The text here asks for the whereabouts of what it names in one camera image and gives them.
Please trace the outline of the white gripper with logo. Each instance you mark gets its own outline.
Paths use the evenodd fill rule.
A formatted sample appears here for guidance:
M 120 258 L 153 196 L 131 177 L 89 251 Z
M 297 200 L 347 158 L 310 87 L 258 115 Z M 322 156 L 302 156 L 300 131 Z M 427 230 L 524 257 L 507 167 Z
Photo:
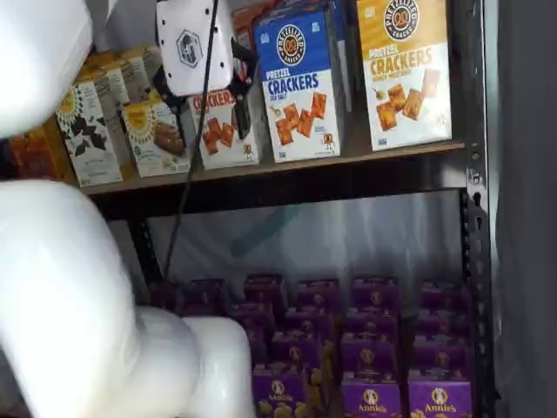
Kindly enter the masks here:
M 186 97 L 228 86 L 235 98 L 233 122 L 239 138 L 245 139 L 251 128 L 247 99 L 258 55 L 234 38 L 229 4 L 159 1 L 156 21 L 163 68 L 156 71 L 153 85 L 163 102 L 181 114 Z

